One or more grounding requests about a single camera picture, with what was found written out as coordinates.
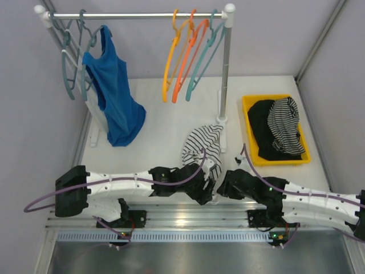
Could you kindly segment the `white black-striped tank top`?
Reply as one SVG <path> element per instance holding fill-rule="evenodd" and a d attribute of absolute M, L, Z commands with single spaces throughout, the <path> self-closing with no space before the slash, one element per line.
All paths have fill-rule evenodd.
<path fill-rule="evenodd" d="M 216 164 L 210 172 L 210 177 L 217 180 L 222 173 L 220 159 L 222 130 L 223 126 L 218 124 L 205 125 L 192 130 L 182 147 L 181 161 L 183 166 L 201 160 L 201 150 L 204 149 L 208 159 L 213 160 Z"/>

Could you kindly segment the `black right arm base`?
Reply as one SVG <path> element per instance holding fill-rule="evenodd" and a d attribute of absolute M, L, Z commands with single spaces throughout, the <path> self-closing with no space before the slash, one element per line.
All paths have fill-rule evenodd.
<path fill-rule="evenodd" d="M 247 211 L 250 228 L 275 228 L 284 227 L 285 221 L 266 209 L 253 209 Z"/>

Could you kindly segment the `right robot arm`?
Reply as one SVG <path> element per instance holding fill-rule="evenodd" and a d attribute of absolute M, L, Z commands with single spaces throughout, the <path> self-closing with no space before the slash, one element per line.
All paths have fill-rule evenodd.
<path fill-rule="evenodd" d="M 226 172 L 217 192 L 229 199 L 249 198 L 265 205 L 266 220 L 272 226 L 286 222 L 330 227 L 364 240 L 364 191 L 357 195 L 317 191 L 237 169 Z"/>

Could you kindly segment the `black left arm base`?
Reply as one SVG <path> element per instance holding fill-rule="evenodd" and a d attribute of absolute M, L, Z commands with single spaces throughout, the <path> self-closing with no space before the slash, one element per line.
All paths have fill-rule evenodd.
<path fill-rule="evenodd" d="M 101 219 L 105 225 L 117 228 L 144 228 L 147 221 L 147 211 L 145 210 L 129 210 L 128 217 L 123 217 L 112 222 L 106 222 Z"/>

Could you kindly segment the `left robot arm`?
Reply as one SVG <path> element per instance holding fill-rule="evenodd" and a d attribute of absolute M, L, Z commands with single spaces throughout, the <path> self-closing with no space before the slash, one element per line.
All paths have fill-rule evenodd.
<path fill-rule="evenodd" d="M 213 199 L 216 180 L 210 166 L 191 163 L 182 168 L 155 167 L 148 171 L 123 174 L 87 172 L 75 166 L 55 182 L 55 216 L 94 216 L 117 227 L 129 219 L 126 198 L 170 197 L 184 193 L 200 205 Z"/>

